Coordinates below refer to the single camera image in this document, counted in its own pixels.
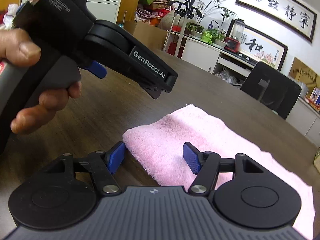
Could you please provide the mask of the black office chair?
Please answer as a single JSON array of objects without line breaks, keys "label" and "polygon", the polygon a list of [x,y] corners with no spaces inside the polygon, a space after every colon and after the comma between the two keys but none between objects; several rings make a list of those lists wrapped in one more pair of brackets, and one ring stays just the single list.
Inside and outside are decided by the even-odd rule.
[{"label": "black office chair", "polygon": [[302,88],[281,72],[260,61],[240,86],[240,90],[286,119]]}]

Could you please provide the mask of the black chair headrest part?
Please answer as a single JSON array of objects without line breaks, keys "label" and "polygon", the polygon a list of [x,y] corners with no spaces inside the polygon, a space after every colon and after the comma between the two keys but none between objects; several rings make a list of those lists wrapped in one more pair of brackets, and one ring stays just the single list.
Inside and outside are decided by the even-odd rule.
[{"label": "black chair headrest part", "polygon": [[195,0],[184,0],[184,2],[169,1],[167,5],[171,6],[175,3],[178,3],[178,7],[174,9],[174,14],[180,15],[182,17],[187,17],[189,19],[193,19],[195,16],[203,18],[202,12],[200,12],[199,9],[193,6]]}]

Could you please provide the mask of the potted green plant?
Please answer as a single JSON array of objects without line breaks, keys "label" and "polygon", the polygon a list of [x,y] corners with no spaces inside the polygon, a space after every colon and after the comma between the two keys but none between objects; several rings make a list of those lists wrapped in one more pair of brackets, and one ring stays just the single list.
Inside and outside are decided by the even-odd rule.
[{"label": "potted green plant", "polygon": [[213,35],[210,43],[216,39],[224,39],[226,36],[225,25],[231,20],[236,20],[238,15],[236,12],[228,9],[225,2],[228,0],[208,0],[204,2],[197,0],[193,5],[194,19],[190,20],[186,25],[188,34],[209,32]]}]

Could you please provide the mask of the framed calligraphy picture with flowers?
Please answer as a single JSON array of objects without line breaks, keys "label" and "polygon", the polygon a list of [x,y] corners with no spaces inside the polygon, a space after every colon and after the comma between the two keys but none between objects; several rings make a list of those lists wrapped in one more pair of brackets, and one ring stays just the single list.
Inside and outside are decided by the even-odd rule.
[{"label": "framed calligraphy picture with flowers", "polygon": [[263,61],[276,70],[281,70],[288,46],[265,33],[245,25],[240,49],[236,53],[247,62]]}]

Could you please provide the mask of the white low cabinet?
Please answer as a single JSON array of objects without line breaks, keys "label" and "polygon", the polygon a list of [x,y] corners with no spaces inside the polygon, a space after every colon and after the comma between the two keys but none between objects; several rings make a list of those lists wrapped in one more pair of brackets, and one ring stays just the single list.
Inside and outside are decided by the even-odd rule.
[{"label": "white low cabinet", "polygon": [[217,77],[235,77],[229,81],[231,85],[260,101],[319,145],[319,114],[300,97],[300,83],[263,62],[251,68],[235,56],[191,37],[183,38],[182,49],[181,59]]}]

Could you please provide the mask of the wide framed calligraphy scroll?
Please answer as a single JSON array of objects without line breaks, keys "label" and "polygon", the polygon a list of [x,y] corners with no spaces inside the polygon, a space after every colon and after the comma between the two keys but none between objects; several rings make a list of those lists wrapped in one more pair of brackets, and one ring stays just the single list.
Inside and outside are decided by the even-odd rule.
[{"label": "wide framed calligraphy scroll", "polygon": [[281,23],[310,43],[313,41],[317,14],[297,0],[236,0],[236,3]]}]

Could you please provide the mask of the white plastic bag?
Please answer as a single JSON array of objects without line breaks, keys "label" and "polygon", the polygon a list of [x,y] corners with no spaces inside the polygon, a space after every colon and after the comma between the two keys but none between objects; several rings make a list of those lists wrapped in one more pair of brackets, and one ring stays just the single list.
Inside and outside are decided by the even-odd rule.
[{"label": "white plastic bag", "polygon": [[221,80],[233,85],[238,83],[237,82],[237,78],[230,74],[228,69],[223,67],[223,69],[221,70],[221,72],[214,74],[216,77],[220,78]]}]

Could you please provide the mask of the green tissue box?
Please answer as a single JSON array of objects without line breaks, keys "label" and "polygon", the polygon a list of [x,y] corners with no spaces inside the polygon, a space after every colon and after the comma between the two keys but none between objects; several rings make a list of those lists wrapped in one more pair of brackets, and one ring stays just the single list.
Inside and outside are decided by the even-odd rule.
[{"label": "green tissue box", "polygon": [[317,152],[315,154],[313,165],[320,174],[320,147],[317,149]]}]

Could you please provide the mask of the red blender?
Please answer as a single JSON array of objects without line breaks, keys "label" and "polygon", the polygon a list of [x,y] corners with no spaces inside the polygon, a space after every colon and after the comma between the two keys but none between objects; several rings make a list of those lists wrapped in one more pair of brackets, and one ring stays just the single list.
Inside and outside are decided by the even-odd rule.
[{"label": "red blender", "polygon": [[225,38],[225,49],[233,53],[237,53],[239,51],[244,28],[244,20],[236,19],[231,21]]}]

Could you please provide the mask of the pink terry towel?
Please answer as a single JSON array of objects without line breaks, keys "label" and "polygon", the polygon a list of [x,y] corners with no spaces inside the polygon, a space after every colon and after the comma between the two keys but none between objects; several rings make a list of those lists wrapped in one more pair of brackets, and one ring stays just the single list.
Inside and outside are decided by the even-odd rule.
[{"label": "pink terry towel", "polygon": [[261,151],[204,110],[187,105],[153,124],[127,130],[123,142],[159,185],[183,185],[185,189],[195,179],[183,159],[185,142],[191,142],[201,152],[215,152],[223,158],[234,158],[237,153],[248,155],[299,193],[302,207],[293,227],[305,238],[313,238],[315,208],[312,188],[282,167],[271,153]]}]

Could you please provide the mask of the flat cardboard sheet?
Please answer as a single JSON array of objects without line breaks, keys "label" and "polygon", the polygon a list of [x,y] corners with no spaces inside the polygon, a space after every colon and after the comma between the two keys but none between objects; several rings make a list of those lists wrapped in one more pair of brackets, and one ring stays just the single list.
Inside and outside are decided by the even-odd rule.
[{"label": "flat cardboard sheet", "polygon": [[298,82],[304,83],[309,91],[319,88],[319,75],[298,58],[294,58],[289,76]]}]

